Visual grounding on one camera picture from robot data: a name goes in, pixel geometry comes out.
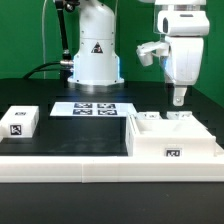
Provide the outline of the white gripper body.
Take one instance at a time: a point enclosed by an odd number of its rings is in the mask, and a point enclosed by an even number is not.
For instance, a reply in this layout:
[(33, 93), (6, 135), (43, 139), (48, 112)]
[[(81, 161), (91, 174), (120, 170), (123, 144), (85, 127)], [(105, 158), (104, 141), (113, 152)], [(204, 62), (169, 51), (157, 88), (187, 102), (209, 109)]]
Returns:
[(204, 40), (210, 23), (204, 11), (168, 11), (158, 13), (158, 31), (164, 35), (167, 52), (160, 65), (175, 85), (194, 85), (202, 61)]

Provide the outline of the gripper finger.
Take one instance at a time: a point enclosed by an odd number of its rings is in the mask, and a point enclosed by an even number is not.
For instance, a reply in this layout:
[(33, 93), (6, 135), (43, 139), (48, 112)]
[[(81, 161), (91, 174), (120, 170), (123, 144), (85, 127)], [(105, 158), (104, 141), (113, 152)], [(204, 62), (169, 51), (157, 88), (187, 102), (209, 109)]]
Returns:
[(175, 106), (182, 106), (184, 104), (184, 97), (187, 91), (186, 86), (175, 86), (173, 94), (173, 104)]

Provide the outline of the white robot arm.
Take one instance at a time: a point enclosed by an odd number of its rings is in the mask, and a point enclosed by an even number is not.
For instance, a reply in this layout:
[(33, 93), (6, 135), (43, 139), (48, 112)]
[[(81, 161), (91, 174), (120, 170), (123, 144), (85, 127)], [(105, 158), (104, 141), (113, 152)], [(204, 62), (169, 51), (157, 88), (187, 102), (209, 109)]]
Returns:
[[(158, 42), (137, 47), (144, 66), (157, 57), (165, 81), (174, 85), (173, 104), (184, 104), (187, 88), (196, 83), (203, 55), (203, 37), (210, 22), (206, 0), (139, 0), (155, 5), (154, 32)], [(122, 85), (120, 59), (115, 53), (115, 14), (98, 0), (81, 0), (79, 51), (72, 59), (68, 82), (89, 91)]]

